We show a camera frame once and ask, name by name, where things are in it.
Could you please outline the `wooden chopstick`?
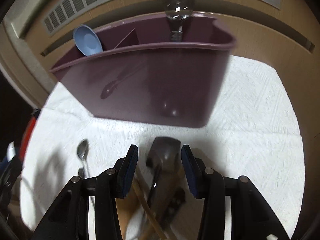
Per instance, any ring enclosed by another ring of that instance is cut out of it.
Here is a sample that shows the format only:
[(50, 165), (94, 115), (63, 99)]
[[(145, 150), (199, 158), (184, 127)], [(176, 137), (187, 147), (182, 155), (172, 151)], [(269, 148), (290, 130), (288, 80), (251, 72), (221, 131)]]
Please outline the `wooden chopstick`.
[(146, 213), (146, 216), (149, 220), (149, 222), (151, 223), (153, 229), (155, 230), (155, 232), (157, 233), (157, 235), (160, 237), (160, 239), (168, 239), (166, 234), (164, 233), (164, 231), (162, 230), (162, 228), (160, 227), (159, 223), (157, 222), (157, 220), (155, 219), (154, 215), (152, 214), (145, 198), (144, 198), (144, 194), (142, 189), (139, 186), (139, 183), (137, 181), (136, 178), (133, 179), (132, 181), (132, 187), (144, 209), (144, 212)]

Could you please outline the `small steel spoon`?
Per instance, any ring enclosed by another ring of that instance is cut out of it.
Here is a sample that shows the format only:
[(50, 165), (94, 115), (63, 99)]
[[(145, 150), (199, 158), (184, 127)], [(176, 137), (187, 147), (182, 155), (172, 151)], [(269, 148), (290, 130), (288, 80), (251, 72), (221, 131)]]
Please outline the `small steel spoon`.
[(76, 153), (82, 163), (84, 178), (90, 177), (89, 170), (88, 170), (88, 163), (87, 163), (87, 159), (86, 159), (88, 152), (89, 152), (89, 142), (87, 139), (83, 139), (78, 144), (77, 149), (76, 149)]

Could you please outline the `grey spatula wooden handle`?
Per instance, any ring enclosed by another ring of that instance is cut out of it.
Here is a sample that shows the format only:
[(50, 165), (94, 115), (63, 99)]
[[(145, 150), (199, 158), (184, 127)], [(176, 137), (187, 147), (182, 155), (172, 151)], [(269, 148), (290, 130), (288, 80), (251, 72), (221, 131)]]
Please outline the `grey spatula wooden handle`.
[(156, 137), (145, 162), (153, 175), (146, 202), (168, 239), (177, 238), (171, 224), (185, 204), (185, 190), (181, 187), (184, 171), (180, 149), (179, 140)]

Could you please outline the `maroon plastic utensil caddy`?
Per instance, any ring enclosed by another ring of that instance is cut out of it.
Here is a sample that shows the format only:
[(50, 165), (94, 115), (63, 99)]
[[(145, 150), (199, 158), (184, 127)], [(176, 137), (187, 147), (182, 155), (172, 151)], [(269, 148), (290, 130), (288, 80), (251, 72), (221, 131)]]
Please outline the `maroon plastic utensil caddy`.
[(185, 21), (181, 42), (169, 31), (164, 14), (114, 22), (97, 30), (102, 53), (73, 47), (51, 71), (96, 117), (206, 126), (236, 39), (208, 14)]

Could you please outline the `blue plastic spoon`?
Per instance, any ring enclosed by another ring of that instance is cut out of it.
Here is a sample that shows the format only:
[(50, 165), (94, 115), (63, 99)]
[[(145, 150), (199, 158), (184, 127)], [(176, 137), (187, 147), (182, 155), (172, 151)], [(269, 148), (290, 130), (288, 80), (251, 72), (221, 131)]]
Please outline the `blue plastic spoon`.
[(73, 30), (75, 46), (85, 56), (102, 53), (103, 47), (97, 34), (87, 25), (80, 25)]

